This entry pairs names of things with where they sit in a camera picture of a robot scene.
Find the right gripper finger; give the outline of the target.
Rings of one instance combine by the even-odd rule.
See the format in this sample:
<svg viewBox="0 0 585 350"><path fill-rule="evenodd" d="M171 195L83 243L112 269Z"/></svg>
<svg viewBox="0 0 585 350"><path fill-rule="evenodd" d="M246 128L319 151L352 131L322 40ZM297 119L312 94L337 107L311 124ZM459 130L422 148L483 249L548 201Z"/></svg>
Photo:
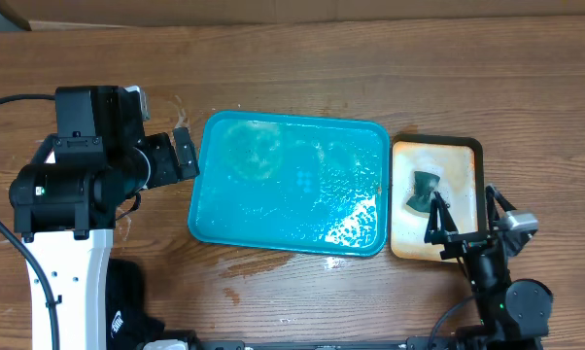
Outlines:
<svg viewBox="0 0 585 350"><path fill-rule="evenodd" d="M485 188L487 221L490 232L496 230L512 230L512 222L509 214L515 207L500 193L494 185L487 185Z"/></svg>
<svg viewBox="0 0 585 350"><path fill-rule="evenodd" d="M425 232L424 242L429 244L445 244L449 237L458 234L456 224L449 213L449 205L440 192L434 192L430 203L430 215Z"/></svg>

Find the green yellow sponge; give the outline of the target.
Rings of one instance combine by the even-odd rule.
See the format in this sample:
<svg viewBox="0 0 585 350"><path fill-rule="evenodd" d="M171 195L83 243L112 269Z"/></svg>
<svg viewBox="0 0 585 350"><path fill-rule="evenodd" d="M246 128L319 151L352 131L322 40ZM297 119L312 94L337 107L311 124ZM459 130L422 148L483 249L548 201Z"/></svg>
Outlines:
<svg viewBox="0 0 585 350"><path fill-rule="evenodd" d="M430 203L434 198L434 192L439 185L440 177L425 171L413 172L413 194L406 205L419 213L429 213Z"/></svg>

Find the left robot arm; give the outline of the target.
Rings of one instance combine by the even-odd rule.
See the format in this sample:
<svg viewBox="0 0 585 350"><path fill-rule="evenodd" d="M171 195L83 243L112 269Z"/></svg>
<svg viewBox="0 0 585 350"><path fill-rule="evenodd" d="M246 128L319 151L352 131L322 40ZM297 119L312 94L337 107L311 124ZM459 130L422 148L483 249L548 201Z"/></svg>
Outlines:
<svg viewBox="0 0 585 350"><path fill-rule="evenodd" d="M27 266L35 349L103 349L117 209L144 190L198 176L185 127L146 135L137 86L60 87L56 133L14 179L14 231Z"/></svg>

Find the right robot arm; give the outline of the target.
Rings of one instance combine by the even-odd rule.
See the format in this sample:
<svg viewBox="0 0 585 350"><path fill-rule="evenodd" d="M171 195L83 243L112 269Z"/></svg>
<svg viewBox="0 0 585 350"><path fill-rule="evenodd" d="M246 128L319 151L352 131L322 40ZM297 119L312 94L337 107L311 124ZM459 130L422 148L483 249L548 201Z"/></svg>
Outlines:
<svg viewBox="0 0 585 350"><path fill-rule="evenodd" d="M534 213L518 210L492 185L485 189L486 226L460 233L439 192L430 198L425 241L441 245L440 258L455 260L470 283L471 296L446 311L426 338L427 349L540 349L549 334L554 301L551 290L534 279L512 280L508 261L516 257L539 229ZM440 340L444 322L469 302L476 304L480 324L462 327Z"/></svg>

